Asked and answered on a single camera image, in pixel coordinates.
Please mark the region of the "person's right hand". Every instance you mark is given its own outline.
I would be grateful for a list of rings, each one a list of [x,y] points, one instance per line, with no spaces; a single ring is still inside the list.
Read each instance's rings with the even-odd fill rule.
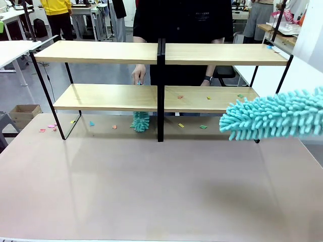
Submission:
[[[132,80],[134,85],[143,85],[146,74],[146,66],[144,64],[137,64],[132,72]]]

